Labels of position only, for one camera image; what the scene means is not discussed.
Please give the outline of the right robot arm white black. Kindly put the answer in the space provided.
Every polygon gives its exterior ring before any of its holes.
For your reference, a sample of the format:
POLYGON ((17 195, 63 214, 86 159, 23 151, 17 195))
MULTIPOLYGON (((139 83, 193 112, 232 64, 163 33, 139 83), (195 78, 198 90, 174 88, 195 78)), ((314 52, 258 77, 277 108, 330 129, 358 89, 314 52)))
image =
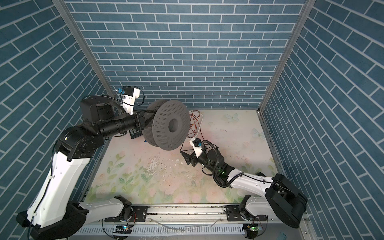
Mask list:
POLYGON ((180 151, 186 163, 197 164, 211 171, 214 182, 221 188, 240 189, 249 192, 239 205, 240 215, 253 220, 259 215, 274 215, 287 226, 297 229, 307 210, 308 198, 282 174, 266 177, 251 175, 224 162, 220 151, 198 151, 191 154, 180 151))

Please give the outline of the grey perforated cable spool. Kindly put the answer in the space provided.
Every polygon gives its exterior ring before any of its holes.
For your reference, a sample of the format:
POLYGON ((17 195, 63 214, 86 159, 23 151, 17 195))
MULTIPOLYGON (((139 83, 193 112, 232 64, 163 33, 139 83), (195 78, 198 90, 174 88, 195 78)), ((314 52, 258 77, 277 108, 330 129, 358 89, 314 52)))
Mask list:
POLYGON ((178 100, 157 100, 145 111, 143 136, 147 143, 166 151, 178 148, 187 138, 190 116, 187 107, 178 100))

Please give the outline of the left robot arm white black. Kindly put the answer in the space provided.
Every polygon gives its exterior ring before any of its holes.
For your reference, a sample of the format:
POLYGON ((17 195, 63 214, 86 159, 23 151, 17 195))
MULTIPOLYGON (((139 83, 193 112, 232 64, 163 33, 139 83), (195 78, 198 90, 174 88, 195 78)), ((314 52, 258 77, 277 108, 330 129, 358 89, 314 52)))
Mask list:
POLYGON ((93 206, 72 202, 70 196, 85 166, 105 139, 145 126, 144 113, 134 109, 138 97, 123 93, 119 99, 104 95, 82 99, 83 122, 61 133, 42 189, 29 209, 16 217, 28 229, 28 239, 65 239, 88 223, 106 218, 122 222, 132 219, 131 202, 122 196, 93 206))

